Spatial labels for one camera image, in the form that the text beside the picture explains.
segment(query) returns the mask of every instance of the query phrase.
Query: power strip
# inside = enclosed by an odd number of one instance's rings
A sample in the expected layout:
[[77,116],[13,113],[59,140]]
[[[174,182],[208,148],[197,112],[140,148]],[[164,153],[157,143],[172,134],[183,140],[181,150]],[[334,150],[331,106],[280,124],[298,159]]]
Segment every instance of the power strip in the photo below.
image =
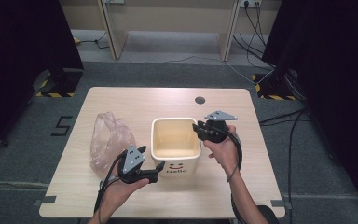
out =
[[248,5],[248,8],[249,7],[260,7],[261,6],[261,0],[242,0],[241,2],[241,7],[245,7],[245,2],[248,1],[249,5]]

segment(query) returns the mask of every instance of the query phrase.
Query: cable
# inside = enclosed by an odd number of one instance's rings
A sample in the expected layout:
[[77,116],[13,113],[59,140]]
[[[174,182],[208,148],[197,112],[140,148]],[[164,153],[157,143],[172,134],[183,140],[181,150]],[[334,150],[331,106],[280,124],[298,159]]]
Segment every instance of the cable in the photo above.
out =
[[[295,130],[296,124],[304,113],[306,109],[303,109],[297,116],[295,123],[292,126],[292,130],[290,131],[290,138],[289,138],[289,162],[288,162],[288,171],[287,171],[287,194],[289,204],[292,204],[292,143],[293,143],[293,131]],[[293,212],[292,208],[289,209],[289,223],[291,224],[293,221]]]
[[263,42],[264,46],[266,46],[266,41],[264,40],[263,33],[261,32],[261,23],[260,23],[260,15],[261,15],[261,7],[258,2],[255,3],[255,11],[257,13],[257,24],[258,24],[258,30],[260,31],[261,36],[261,42]]
[[[291,121],[296,121],[296,120],[295,119],[287,119],[287,120],[282,120],[282,121],[278,121],[278,122],[271,123],[271,124],[260,124],[260,126],[261,127],[273,126],[273,125],[277,125],[280,123],[291,122]],[[299,119],[298,121],[312,122],[312,120],[310,120],[310,119]]]
[[255,51],[259,52],[259,53],[263,53],[263,51],[261,51],[260,49],[255,49],[254,47],[250,46],[242,37],[242,34],[240,34],[240,38],[243,41],[243,43],[245,43],[246,46],[249,46],[251,49],[254,49]]
[[[117,182],[118,180],[120,180],[120,178],[117,178],[117,179],[114,179],[112,182],[110,182],[108,185],[106,185],[106,189],[113,183]],[[103,203],[103,196],[101,197],[101,200],[100,200],[100,204],[99,204],[99,210],[98,210],[98,221],[100,222],[100,224],[103,224],[101,222],[101,204]]]
[[111,185],[112,183],[109,183],[110,181],[110,176],[112,174],[113,169],[116,166],[116,163],[123,158],[127,153],[127,150],[123,150],[113,161],[112,166],[110,167],[109,171],[106,174],[106,178],[104,180],[104,182],[101,181],[100,184],[100,190],[98,190],[98,196],[97,196],[97,201],[95,202],[95,206],[94,206],[94,213],[100,208],[101,206],[101,201],[103,200],[103,195],[106,191],[106,188],[109,187],[109,185]]
[[107,49],[107,48],[109,48],[109,46],[100,47],[100,45],[99,45],[100,40],[102,40],[105,35],[106,35],[106,32],[104,32],[103,35],[99,39],[83,40],[83,41],[79,41],[78,43],[95,43],[99,49]]
[[307,101],[307,97],[301,94],[297,88],[300,88],[296,81],[291,77],[285,75],[284,78],[286,79],[286,83],[289,85],[290,92],[300,101]]
[[258,67],[258,66],[252,64],[251,61],[249,60],[249,51],[250,51],[250,50],[249,50],[249,47],[251,46],[252,41],[253,41],[253,39],[255,38],[255,34],[256,34],[256,33],[257,33],[257,30],[255,30],[254,34],[252,35],[251,41],[249,42],[249,45],[248,45],[248,49],[246,50],[246,59],[248,60],[248,63],[251,64],[251,65],[254,66],[254,67]]
[[251,17],[249,16],[248,14],[248,10],[247,10],[247,6],[245,6],[245,13],[246,13],[246,16],[248,17],[249,19],[249,22],[252,24],[252,27],[254,28],[254,31],[255,31],[255,34],[257,34],[258,38],[261,40],[261,42],[263,43],[264,46],[266,46],[266,43],[264,42],[264,39],[260,36],[260,34],[257,32],[257,27],[255,27]]
[[[232,174],[227,178],[227,182],[230,181],[231,177],[234,176],[235,172],[237,171],[237,168],[240,170],[241,169],[241,166],[242,166],[242,147],[241,147],[241,143],[239,141],[239,139],[234,136],[233,133],[229,132],[229,131],[223,131],[223,130],[220,130],[218,128],[215,128],[211,125],[208,125],[205,123],[205,126],[207,126],[209,129],[212,129],[216,132],[219,132],[219,133],[222,133],[226,136],[228,136],[231,141],[234,143],[236,149],[237,149],[237,154],[238,154],[238,162],[237,162],[237,166],[235,167],[234,171],[232,172]],[[241,217],[241,214],[240,212],[238,211],[237,209],[237,206],[235,205],[234,203],[234,198],[232,197],[232,194],[231,194],[231,206],[232,206],[232,210],[234,212],[234,215],[235,217],[237,218],[237,220],[240,222],[240,223],[245,223],[243,218]]]
[[251,53],[251,54],[254,55],[257,59],[259,59],[261,62],[263,62],[263,63],[269,65],[269,66],[272,67],[272,68],[274,68],[274,65],[272,65],[272,64],[270,64],[270,63],[264,62],[264,61],[261,59],[260,56],[258,56],[256,53],[254,53],[254,52],[252,52],[251,50],[249,50],[249,48],[252,48],[252,49],[253,49],[253,47],[251,47],[248,43],[246,43],[246,42],[243,40],[242,37],[241,37],[241,38],[242,38],[242,41],[247,45],[247,48],[244,47],[244,46],[237,40],[237,38],[235,37],[235,35],[232,36],[232,37],[233,37],[234,40],[241,46],[241,48],[247,52],[247,53],[246,53],[246,58],[247,58],[247,60],[248,60],[248,62],[249,62],[250,65],[252,65],[253,67],[256,67],[256,68],[260,68],[260,69],[264,69],[264,70],[268,70],[268,71],[273,71],[273,70],[270,70],[270,69],[268,69],[268,68],[260,67],[260,66],[256,66],[256,65],[252,64],[252,63],[250,62],[250,60],[249,60],[249,55],[248,55],[248,53]]
[[272,118],[270,118],[270,119],[265,119],[265,120],[259,121],[258,123],[259,123],[259,124],[262,124],[262,123],[265,123],[265,122],[268,122],[268,121],[272,121],[272,120],[275,120],[275,119],[281,119],[281,118],[284,118],[284,117],[289,117],[289,116],[294,115],[294,114],[296,114],[296,113],[299,113],[299,112],[301,112],[301,111],[303,111],[303,110],[304,110],[304,108],[299,109],[299,110],[294,111],[294,112],[291,112],[291,113],[289,113],[289,114],[278,115],[278,116],[272,117]]
[[[244,74],[240,73],[239,71],[237,71],[233,66],[231,66],[230,64],[228,63],[225,63],[225,62],[222,62],[220,59],[215,59],[215,58],[206,58],[206,57],[200,57],[200,56],[190,56],[190,57],[187,57],[187,58],[184,58],[184,59],[179,59],[179,60],[168,60],[168,61],[164,61],[164,62],[159,62],[159,63],[177,63],[177,62],[183,62],[183,61],[186,61],[186,60],[189,60],[189,59],[192,59],[192,58],[199,58],[199,59],[206,59],[206,60],[215,60],[215,61],[219,61],[220,63],[222,64],[225,64],[227,65],[228,67],[230,67],[235,73],[237,73],[238,75],[242,76],[243,78],[245,78],[246,80],[248,80],[249,82],[251,82],[252,84],[259,84],[260,82],[262,82],[267,76],[269,76],[273,70],[269,70],[269,72],[258,82],[253,82],[251,79],[249,79],[248,77],[246,77]],[[135,62],[133,61],[132,59],[129,59],[130,62],[132,63],[151,63],[151,62]]]

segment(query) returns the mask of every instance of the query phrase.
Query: plastic bag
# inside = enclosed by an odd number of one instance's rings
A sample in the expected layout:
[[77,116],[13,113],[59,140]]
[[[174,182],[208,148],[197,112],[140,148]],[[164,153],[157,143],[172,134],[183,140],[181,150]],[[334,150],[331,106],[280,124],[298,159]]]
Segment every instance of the plastic bag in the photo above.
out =
[[130,144],[136,147],[135,137],[122,120],[116,119],[112,112],[99,114],[91,140],[92,170],[105,178],[113,160]]

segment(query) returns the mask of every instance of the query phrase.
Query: table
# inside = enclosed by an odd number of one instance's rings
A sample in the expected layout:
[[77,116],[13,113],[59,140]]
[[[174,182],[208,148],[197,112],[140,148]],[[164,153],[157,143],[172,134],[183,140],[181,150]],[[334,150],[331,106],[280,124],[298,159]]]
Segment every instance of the table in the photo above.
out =
[[[199,105],[195,99],[203,97]],[[242,142],[241,174],[256,204],[271,207],[277,217],[283,207],[266,145],[258,125],[252,99],[241,89],[186,88],[107,88],[89,90],[76,124],[62,153],[62,158],[46,196],[56,196],[54,203],[42,203],[42,217],[92,217],[100,178],[90,168],[90,142],[99,113],[111,111],[131,128],[137,147],[147,146],[142,169],[154,169],[150,155],[152,121],[157,118],[204,116],[220,109],[237,116],[228,121],[237,127]],[[160,177],[134,192],[113,217],[138,218],[235,218],[225,172],[210,150],[202,146],[195,174],[185,178]]]

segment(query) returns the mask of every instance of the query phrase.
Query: hand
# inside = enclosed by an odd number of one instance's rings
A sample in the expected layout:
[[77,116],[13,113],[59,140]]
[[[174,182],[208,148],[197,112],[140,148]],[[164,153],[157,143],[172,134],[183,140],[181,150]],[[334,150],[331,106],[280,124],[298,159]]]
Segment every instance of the hand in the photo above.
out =
[[[228,125],[231,133],[236,135],[235,126]],[[212,151],[209,158],[215,158],[217,162],[223,167],[227,175],[231,175],[232,171],[236,168],[238,163],[238,153],[235,144],[227,137],[221,143],[213,143],[205,140],[203,144]]]
[[[112,175],[114,176],[118,176],[117,167],[118,165],[116,165],[112,171]],[[104,193],[100,208],[95,212],[89,223],[100,223],[100,220],[102,223],[106,223],[112,214],[129,199],[133,192],[137,189],[141,189],[148,183],[149,179],[142,179],[132,184],[126,184],[118,180],[109,185]]]

